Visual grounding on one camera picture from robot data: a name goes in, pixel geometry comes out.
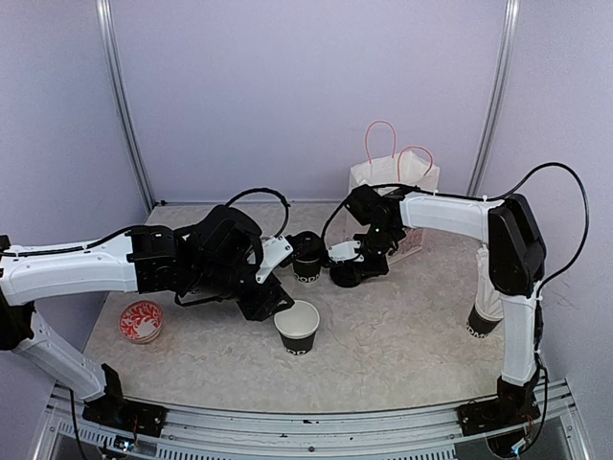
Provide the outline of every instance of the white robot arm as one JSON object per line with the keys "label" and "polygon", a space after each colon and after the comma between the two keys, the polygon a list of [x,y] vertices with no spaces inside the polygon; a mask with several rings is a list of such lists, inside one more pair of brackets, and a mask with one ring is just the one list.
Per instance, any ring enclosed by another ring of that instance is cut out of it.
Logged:
{"label": "white robot arm", "polygon": [[[99,241],[11,245],[0,237],[0,350],[13,351],[73,389],[83,417],[159,436],[165,409],[124,399],[119,377],[60,337],[34,308],[37,299],[93,291],[171,290],[182,306],[237,300],[247,319],[291,307],[272,269],[292,253],[283,236],[262,241],[241,211],[217,206],[196,225],[133,226]],[[192,291],[209,297],[183,303]]]}
{"label": "white robot arm", "polygon": [[[366,234],[329,248],[330,277],[341,287],[351,288],[386,274],[386,255],[397,250],[407,227],[443,230],[484,244],[489,253],[488,281],[498,294],[495,301],[502,305],[505,326],[504,363],[498,381],[499,400],[504,404],[489,409],[499,411],[493,418],[500,423],[516,421],[532,410],[538,379],[534,353],[541,328],[536,293],[544,275],[546,250],[525,197],[510,195],[488,201],[428,194],[411,187],[381,196],[375,188],[363,185],[353,190],[344,205],[362,225],[370,227]],[[473,308],[469,322],[475,328],[487,328],[488,323],[495,326],[483,312],[487,308]],[[482,430],[479,425],[488,418],[484,408],[470,404],[464,409],[461,420],[466,420],[466,434]]]}

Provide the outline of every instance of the black and white paper cup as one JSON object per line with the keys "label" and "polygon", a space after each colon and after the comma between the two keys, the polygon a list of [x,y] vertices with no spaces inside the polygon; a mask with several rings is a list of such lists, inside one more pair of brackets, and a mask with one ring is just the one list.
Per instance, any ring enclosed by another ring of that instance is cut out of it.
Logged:
{"label": "black and white paper cup", "polygon": [[303,236],[307,250],[292,263],[294,275],[301,283],[313,283],[319,278],[322,269],[321,256],[324,245],[319,235],[313,232],[303,232],[300,235]]}
{"label": "black and white paper cup", "polygon": [[319,311],[309,302],[297,300],[291,309],[275,314],[275,327],[288,353],[304,355],[313,348]]}

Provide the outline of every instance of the speckled white table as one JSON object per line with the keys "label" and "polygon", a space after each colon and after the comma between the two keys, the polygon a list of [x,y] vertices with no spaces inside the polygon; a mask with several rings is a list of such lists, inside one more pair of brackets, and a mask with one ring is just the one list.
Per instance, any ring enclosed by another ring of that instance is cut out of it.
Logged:
{"label": "speckled white table", "polygon": [[[330,204],[294,204],[284,232],[320,232]],[[197,222],[210,206],[157,207],[148,223]],[[246,204],[264,235],[283,210]],[[343,238],[344,216],[329,230]],[[182,309],[170,293],[108,296],[86,353],[121,376],[127,396],[192,406],[261,412],[352,412],[449,403],[495,392],[502,367],[500,328],[477,339],[465,330],[477,284],[476,241],[439,232],[426,247],[359,287],[336,287],[327,273],[298,283],[277,270],[285,290],[315,305],[321,326],[313,350],[293,356],[272,319],[245,321],[233,302]],[[123,309],[147,298],[164,309],[160,336],[147,345],[123,340]]]}

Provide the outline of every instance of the red pattern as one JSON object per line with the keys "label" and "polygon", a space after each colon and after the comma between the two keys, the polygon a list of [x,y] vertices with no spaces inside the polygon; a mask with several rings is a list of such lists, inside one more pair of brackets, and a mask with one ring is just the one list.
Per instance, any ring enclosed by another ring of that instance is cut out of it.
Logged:
{"label": "red pattern", "polygon": [[162,309],[146,300],[136,302],[122,313],[119,330],[127,339],[143,339],[144,337],[140,337],[138,334],[138,328],[143,321],[150,321],[156,329],[159,328],[162,325]]}

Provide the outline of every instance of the paper bag handle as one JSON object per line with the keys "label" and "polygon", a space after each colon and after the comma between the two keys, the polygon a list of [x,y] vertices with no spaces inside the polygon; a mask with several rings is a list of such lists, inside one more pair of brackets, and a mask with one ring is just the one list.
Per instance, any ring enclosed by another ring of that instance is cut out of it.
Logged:
{"label": "paper bag handle", "polygon": [[392,134],[394,135],[394,146],[392,147],[392,158],[394,158],[394,152],[396,151],[397,137],[396,137],[396,129],[394,128],[394,126],[390,122],[386,122],[385,120],[377,120],[375,122],[370,123],[369,126],[366,128],[366,135],[364,136],[364,147],[366,147],[366,156],[368,156],[368,162],[371,165],[373,164],[373,158],[371,157],[371,153],[368,150],[368,135],[370,134],[373,126],[378,125],[379,123],[382,123],[383,125],[387,125],[388,127],[390,127],[390,129],[392,130]]}
{"label": "paper bag handle", "polygon": [[426,176],[428,175],[428,173],[430,173],[430,170],[432,169],[432,167],[434,166],[434,156],[432,156],[432,153],[430,153],[430,150],[428,150],[428,149],[427,149],[427,148],[425,148],[425,147],[421,147],[421,146],[409,146],[409,147],[406,147],[406,148],[404,148],[404,149],[403,149],[403,150],[400,152],[400,154],[398,155],[398,163],[397,163],[397,164],[398,164],[398,167],[397,167],[397,169],[398,169],[398,182],[401,182],[401,180],[402,180],[402,179],[400,178],[400,160],[402,159],[402,154],[403,154],[404,152],[408,151],[408,150],[411,150],[411,149],[425,151],[425,152],[428,154],[428,156],[430,157],[430,166],[428,167],[428,169],[426,170],[426,172],[423,174],[423,176],[421,177],[421,179],[423,179],[424,177],[426,177]]}

